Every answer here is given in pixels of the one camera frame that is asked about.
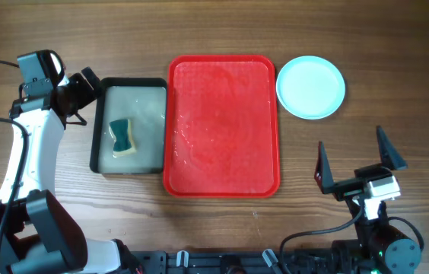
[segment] wooden table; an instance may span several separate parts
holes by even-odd
[[[341,108],[307,121],[279,107],[281,175],[270,199],[176,199],[160,175],[102,176],[88,167],[95,104],[87,126],[69,126],[59,147],[56,193],[90,238],[124,241],[131,250],[263,250],[298,231],[330,228],[350,215],[313,180],[323,140],[333,176],[377,163],[381,125],[408,161],[396,173],[402,196],[389,214],[407,218],[426,239],[418,273],[429,273],[429,2],[426,1],[108,1],[74,3],[2,0],[0,59],[54,49],[67,72],[90,66],[100,78],[167,78],[182,54],[263,54],[279,70],[297,56],[322,56],[347,83]],[[0,65],[0,116],[22,81]],[[0,124],[0,186],[11,149]],[[406,234],[412,232],[396,224]],[[328,246],[353,229],[295,240],[293,247]]]

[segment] red tray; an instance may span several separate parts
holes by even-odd
[[[264,56],[180,56],[169,68],[164,186],[262,198],[280,185],[275,70]]]

